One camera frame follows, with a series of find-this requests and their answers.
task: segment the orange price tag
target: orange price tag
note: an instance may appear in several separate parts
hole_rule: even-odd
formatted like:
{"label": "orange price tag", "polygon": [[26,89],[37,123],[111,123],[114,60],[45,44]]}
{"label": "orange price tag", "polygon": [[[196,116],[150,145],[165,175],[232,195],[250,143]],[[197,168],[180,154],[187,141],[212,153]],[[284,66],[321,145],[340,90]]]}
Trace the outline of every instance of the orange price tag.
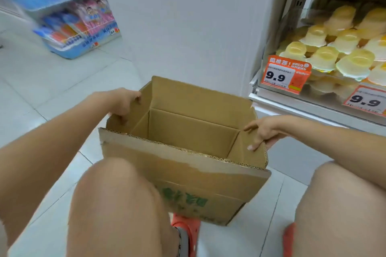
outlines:
{"label": "orange price tag", "polygon": [[386,117],[386,91],[359,85],[343,105]]}
{"label": "orange price tag", "polygon": [[310,77],[311,69],[307,62],[270,55],[261,83],[299,94]]}

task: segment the white wall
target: white wall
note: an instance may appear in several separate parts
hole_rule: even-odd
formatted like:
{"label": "white wall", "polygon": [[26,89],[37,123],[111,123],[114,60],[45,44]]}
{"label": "white wall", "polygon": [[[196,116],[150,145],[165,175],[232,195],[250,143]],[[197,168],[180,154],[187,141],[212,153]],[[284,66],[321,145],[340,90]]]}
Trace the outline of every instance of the white wall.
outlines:
{"label": "white wall", "polygon": [[283,0],[109,3],[144,83],[156,74],[247,95],[267,28],[279,18]]}

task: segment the orange shoe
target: orange shoe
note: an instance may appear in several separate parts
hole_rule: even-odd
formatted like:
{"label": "orange shoe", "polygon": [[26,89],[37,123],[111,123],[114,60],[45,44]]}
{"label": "orange shoe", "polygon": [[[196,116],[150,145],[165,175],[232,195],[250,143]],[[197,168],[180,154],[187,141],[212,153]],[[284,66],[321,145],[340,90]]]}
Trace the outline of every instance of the orange shoe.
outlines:
{"label": "orange shoe", "polygon": [[195,218],[186,218],[181,215],[173,214],[171,225],[183,228],[189,237],[189,257],[196,257],[198,232],[200,231],[201,221]]}
{"label": "orange shoe", "polygon": [[283,234],[283,257],[292,256],[293,234],[295,232],[295,223],[286,227]]}

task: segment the cardboard box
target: cardboard box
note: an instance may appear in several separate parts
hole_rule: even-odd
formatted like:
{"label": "cardboard box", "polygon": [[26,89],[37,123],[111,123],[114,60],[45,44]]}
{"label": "cardboard box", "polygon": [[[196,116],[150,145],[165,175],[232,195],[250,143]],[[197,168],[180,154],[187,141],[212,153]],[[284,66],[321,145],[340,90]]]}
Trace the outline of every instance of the cardboard box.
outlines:
{"label": "cardboard box", "polygon": [[251,101],[157,76],[141,92],[99,128],[104,157],[130,161],[171,211],[227,225],[271,175],[265,145],[247,150]]}

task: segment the thigh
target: thigh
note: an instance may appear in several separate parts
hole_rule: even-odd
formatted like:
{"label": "thigh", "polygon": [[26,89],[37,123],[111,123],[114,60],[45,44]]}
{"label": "thigh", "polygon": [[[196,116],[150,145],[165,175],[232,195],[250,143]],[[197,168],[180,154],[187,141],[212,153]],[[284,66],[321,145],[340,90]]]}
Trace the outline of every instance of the thigh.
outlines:
{"label": "thigh", "polygon": [[71,202],[67,256],[161,256],[157,203],[148,185],[123,159],[90,167]]}
{"label": "thigh", "polygon": [[295,223],[294,257],[386,255],[386,192],[334,162],[316,170]]}

